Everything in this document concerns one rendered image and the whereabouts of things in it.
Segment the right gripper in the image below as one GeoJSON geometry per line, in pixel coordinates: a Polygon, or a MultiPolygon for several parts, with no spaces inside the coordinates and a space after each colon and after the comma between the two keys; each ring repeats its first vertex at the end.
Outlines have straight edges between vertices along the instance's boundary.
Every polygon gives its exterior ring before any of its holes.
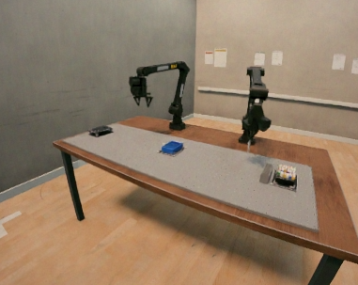
{"type": "Polygon", "coordinates": [[[138,93],[138,95],[137,96],[134,96],[133,98],[134,98],[134,100],[135,100],[135,102],[136,102],[136,104],[137,104],[137,106],[139,106],[139,104],[140,104],[140,97],[142,97],[142,98],[146,98],[146,102],[147,102],[147,106],[149,107],[149,105],[150,105],[150,103],[151,103],[151,101],[152,101],[152,99],[153,99],[153,97],[147,97],[147,95],[151,95],[151,93],[145,93],[145,94],[140,94],[140,93],[138,93]],[[137,102],[137,98],[139,98],[138,99],[138,102],[137,102]],[[148,100],[149,100],[149,102],[148,102],[148,100]]]}

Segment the blue grid rack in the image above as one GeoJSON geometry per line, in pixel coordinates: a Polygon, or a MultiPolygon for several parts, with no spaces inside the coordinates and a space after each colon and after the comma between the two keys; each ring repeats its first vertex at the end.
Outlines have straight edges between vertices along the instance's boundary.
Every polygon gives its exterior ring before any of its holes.
{"type": "Polygon", "coordinates": [[[170,141],[167,144],[165,144],[165,147],[162,147],[163,152],[174,154],[174,152],[177,152],[183,147],[183,143],[178,142],[178,145],[176,145],[176,141],[170,141]],[[173,145],[173,142],[175,142],[175,145],[173,145]]]}

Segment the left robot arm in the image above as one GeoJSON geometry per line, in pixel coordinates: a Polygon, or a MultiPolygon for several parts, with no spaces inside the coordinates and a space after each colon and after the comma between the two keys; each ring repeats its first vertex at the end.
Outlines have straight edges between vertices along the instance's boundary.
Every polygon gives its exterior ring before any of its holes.
{"type": "MultiPolygon", "coordinates": [[[[248,113],[246,112],[246,117],[243,116],[242,119],[249,118],[248,123],[251,125],[258,125],[260,131],[266,132],[269,128],[271,128],[272,120],[265,117],[263,110],[263,102],[267,101],[267,98],[269,97],[269,89],[266,87],[266,84],[262,82],[261,78],[261,76],[264,76],[265,74],[265,69],[262,69],[262,67],[250,66],[250,68],[247,68],[247,72],[248,74],[246,73],[246,75],[250,75],[250,96],[248,97],[248,113]],[[254,79],[252,77],[252,71],[254,71],[254,79]],[[254,101],[256,103],[255,106],[252,105],[254,101]],[[249,115],[250,111],[251,113],[249,115]]],[[[244,125],[245,124],[241,126],[244,133],[240,136],[238,141],[249,143],[248,134],[244,125]]]]}

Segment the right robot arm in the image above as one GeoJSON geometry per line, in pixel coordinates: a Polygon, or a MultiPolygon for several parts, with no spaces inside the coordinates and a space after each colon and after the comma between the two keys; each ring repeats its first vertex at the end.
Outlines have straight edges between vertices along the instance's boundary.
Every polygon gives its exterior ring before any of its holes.
{"type": "Polygon", "coordinates": [[[169,122],[169,125],[174,126],[183,126],[185,125],[185,122],[182,122],[181,116],[182,116],[182,94],[185,86],[186,77],[188,74],[188,71],[190,71],[190,68],[186,65],[184,61],[176,61],[171,63],[164,63],[159,65],[152,65],[152,66],[146,66],[146,67],[139,67],[136,70],[137,76],[130,76],[129,85],[131,87],[131,94],[133,96],[136,96],[138,93],[145,94],[147,93],[146,87],[139,87],[139,86],[146,86],[147,85],[147,79],[144,79],[145,77],[148,77],[149,74],[153,74],[155,72],[161,72],[161,71],[170,71],[170,70],[179,70],[179,80],[178,85],[176,89],[176,94],[174,101],[169,106],[168,112],[176,117],[173,116],[173,121],[169,122]],[[154,66],[154,67],[152,67],[154,66]],[[181,71],[184,70],[184,71],[181,71]],[[143,75],[143,76],[140,76],[143,75]],[[140,92],[139,92],[140,90],[140,92]],[[176,103],[176,104],[174,104],[176,103]],[[181,125],[182,124],[182,125],[181,125]]]}

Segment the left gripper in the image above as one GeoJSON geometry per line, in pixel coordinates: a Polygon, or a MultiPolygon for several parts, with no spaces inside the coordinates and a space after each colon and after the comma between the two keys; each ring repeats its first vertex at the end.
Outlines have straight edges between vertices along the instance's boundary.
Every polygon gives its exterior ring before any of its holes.
{"type": "Polygon", "coordinates": [[[246,131],[248,133],[248,139],[252,140],[260,130],[258,125],[251,125],[250,123],[248,123],[248,120],[249,118],[242,120],[241,123],[246,125],[245,128],[247,127],[246,131]]]}

